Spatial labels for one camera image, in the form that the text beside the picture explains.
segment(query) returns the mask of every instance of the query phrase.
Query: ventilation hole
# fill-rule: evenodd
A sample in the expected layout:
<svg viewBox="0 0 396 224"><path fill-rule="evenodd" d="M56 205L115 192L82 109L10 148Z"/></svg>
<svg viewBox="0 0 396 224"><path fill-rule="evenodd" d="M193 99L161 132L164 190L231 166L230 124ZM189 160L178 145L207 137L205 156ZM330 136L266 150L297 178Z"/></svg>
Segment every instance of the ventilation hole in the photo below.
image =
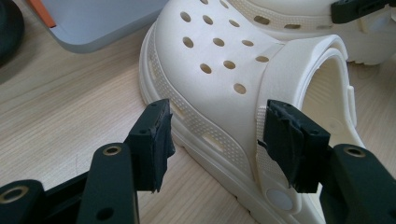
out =
<svg viewBox="0 0 396 224"><path fill-rule="evenodd" d="M211 74L212 73L212 69L205 63L201 63L200 65L201 70L207 74Z"/></svg>
<svg viewBox="0 0 396 224"><path fill-rule="evenodd" d="M183 19L183 21L186 21L186 22L191 21L191 17L187 12L181 12L180 17L181 17L181 19Z"/></svg>
<svg viewBox="0 0 396 224"><path fill-rule="evenodd" d="M258 22L259 24L263 24L263 25L268 25L270 23L270 20L268 20L262 16L256 16L254 18L254 21Z"/></svg>
<svg viewBox="0 0 396 224"><path fill-rule="evenodd" d="M235 85L233 85L233 89L238 92L239 94L245 94L247 93L247 89L239 83L236 83Z"/></svg>
<svg viewBox="0 0 396 224"><path fill-rule="evenodd" d="M206 140L208 144L210 144L213 148L217 149L220 152L224 151L224 145L218 141L215 137L213 137L210 133L204 133L202 137Z"/></svg>
<svg viewBox="0 0 396 224"><path fill-rule="evenodd" d="M183 43L187 48L192 48L194 47L194 43L192 42L191 39L189 39L188 37L183 37Z"/></svg>
<svg viewBox="0 0 396 224"><path fill-rule="evenodd" d="M213 21L212 21L212 19L210 19L210 17L208 17L208 16L203 16L203 19L204 19L204 21L205 21L207 24L209 24L209 25L212 25L212 24L213 24Z"/></svg>
<svg viewBox="0 0 396 224"><path fill-rule="evenodd" d="M219 47L224 47L224 41L220 38L214 38L213 43Z"/></svg>
<svg viewBox="0 0 396 224"><path fill-rule="evenodd" d="M224 66L228 69L235 69L235 64L231 61L224 61Z"/></svg>
<svg viewBox="0 0 396 224"><path fill-rule="evenodd" d="M259 63L268 63L268 61L270 61L270 60L267 57L259 56L256 58L256 61Z"/></svg>
<svg viewBox="0 0 396 224"><path fill-rule="evenodd" d="M317 26L317 30L330 30L332 29L331 25L319 25Z"/></svg>
<svg viewBox="0 0 396 224"><path fill-rule="evenodd" d="M225 2L223 0L220 0L220 2L225 8L228 8L227 4L225 4Z"/></svg>
<svg viewBox="0 0 396 224"><path fill-rule="evenodd" d="M253 42L249 41L249 40L242 40L242 43L246 46L252 47L254 44Z"/></svg>
<svg viewBox="0 0 396 224"><path fill-rule="evenodd" d="M289 30L298 30L301 28L300 24L287 24L285 25L285 29L289 29Z"/></svg>
<svg viewBox="0 0 396 224"><path fill-rule="evenodd" d="M229 20L230 24L233 25L234 27L239 27L239 23L233 20Z"/></svg>

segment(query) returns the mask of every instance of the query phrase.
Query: shoe opening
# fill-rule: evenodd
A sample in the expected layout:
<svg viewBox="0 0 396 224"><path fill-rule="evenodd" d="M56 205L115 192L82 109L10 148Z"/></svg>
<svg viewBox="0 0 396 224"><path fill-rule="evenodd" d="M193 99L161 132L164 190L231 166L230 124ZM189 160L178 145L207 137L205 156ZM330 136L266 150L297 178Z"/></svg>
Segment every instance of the shoe opening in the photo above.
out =
<svg viewBox="0 0 396 224"><path fill-rule="evenodd" d="M336 57L328 58L314 73L302 111L331 134L330 146L360 145L349 113L347 71Z"/></svg>

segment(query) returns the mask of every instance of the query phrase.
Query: shoe side vent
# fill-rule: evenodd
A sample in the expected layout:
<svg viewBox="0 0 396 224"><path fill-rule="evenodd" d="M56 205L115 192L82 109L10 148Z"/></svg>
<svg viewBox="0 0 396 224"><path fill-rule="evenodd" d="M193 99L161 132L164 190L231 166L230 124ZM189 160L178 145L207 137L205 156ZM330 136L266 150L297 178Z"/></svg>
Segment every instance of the shoe side vent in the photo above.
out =
<svg viewBox="0 0 396 224"><path fill-rule="evenodd" d="M265 106L260 106L258 111L257 111L257 139L260 141L263 141L262 137L264 136L264 122L265 122L265 111L266 107ZM266 172L272 172L277 175L282 175L283 172L280 169L279 165L276 163L276 161L273 161L270 156L267 153L267 150L264 147L261 147L257 145L257 165L259 167L259 171L266 171Z"/></svg>
<svg viewBox="0 0 396 224"><path fill-rule="evenodd" d="M201 141L206 142L209 147L212 147L213 150L222 155L223 158L243 174L252 178L253 173L249 166L248 157L241 146L230 135L196 111L172 87L162 70L156 52L154 45L155 36L152 35L149 41L148 57L151 64L150 72L155 73L152 75L152 77L155 77L152 78L152 81L160 97L162 99L170 99L173 112L191 133L200 136Z"/></svg>

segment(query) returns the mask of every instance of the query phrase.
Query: screw hole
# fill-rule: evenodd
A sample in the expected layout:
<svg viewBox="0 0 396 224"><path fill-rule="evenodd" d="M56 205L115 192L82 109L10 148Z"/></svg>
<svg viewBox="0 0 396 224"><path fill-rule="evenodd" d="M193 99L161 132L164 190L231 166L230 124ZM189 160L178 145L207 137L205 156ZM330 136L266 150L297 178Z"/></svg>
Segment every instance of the screw hole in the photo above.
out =
<svg viewBox="0 0 396 224"><path fill-rule="evenodd" d="M105 154L106 156L114 156L119 154L119 152L121 152L120 147L108 147L103 150L103 154Z"/></svg>
<svg viewBox="0 0 396 224"><path fill-rule="evenodd" d="M270 23L270 20L268 20L262 16L256 16L253 20L255 22L258 22L259 24L262 24L262 25L268 25Z"/></svg>
<svg viewBox="0 0 396 224"><path fill-rule="evenodd" d="M105 221L113 217L113 214L114 214L114 209L104 208L96 214L96 218L98 220Z"/></svg>
<svg viewBox="0 0 396 224"><path fill-rule="evenodd" d="M211 74L212 73L212 69L205 63L201 63L200 65L201 70L207 74Z"/></svg>
<svg viewBox="0 0 396 224"><path fill-rule="evenodd" d="M187 12L181 12L180 17L181 17L181 19L183 19L183 21L186 21L186 22L191 21L191 17Z"/></svg>
<svg viewBox="0 0 396 224"><path fill-rule="evenodd" d="M22 198L29 188L26 186L17 186L12 189L7 190L6 192L0 194L0 203L12 203Z"/></svg>
<svg viewBox="0 0 396 224"><path fill-rule="evenodd" d="M205 21L207 24L209 24L209 25L212 25L212 24L213 24L213 21L212 21L212 19L210 19L210 17L204 15L204 16L203 16L203 19L204 19L204 21Z"/></svg>
<svg viewBox="0 0 396 224"><path fill-rule="evenodd" d="M229 20L230 24L233 25L234 27L239 27L239 23L233 20Z"/></svg>
<svg viewBox="0 0 396 224"><path fill-rule="evenodd" d="M353 157L358 157L358 158L363 158L366 156L366 154L360 150L359 148L355 148L355 147L346 147L344 148L344 151Z"/></svg>
<svg viewBox="0 0 396 224"><path fill-rule="evenodd" d="M194 43L188 37L183 37L183 43L189 49L192 49L194 47Z"/></svg>
<svg viewBox="0 0 396 224"><path fill-rule="evenodd" d="M389 214L393 219L396 219L396 210L390 211Z"/></svg>

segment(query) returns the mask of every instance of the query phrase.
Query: orange object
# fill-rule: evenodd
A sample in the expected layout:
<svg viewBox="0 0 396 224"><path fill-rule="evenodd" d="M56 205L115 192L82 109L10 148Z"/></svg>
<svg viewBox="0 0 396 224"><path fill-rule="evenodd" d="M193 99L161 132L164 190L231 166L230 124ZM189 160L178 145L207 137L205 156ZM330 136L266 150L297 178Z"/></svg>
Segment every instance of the orange object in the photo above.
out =
<svg viewBox="0 0 396 224"><path fill-rule="evenodd" d="M46 7L44 7L41 0L27 0L30 3L30 6L35 10L35 13L40 17L40 19L48 26L49 28L55 27L56 23L47 11Z"/></svg>

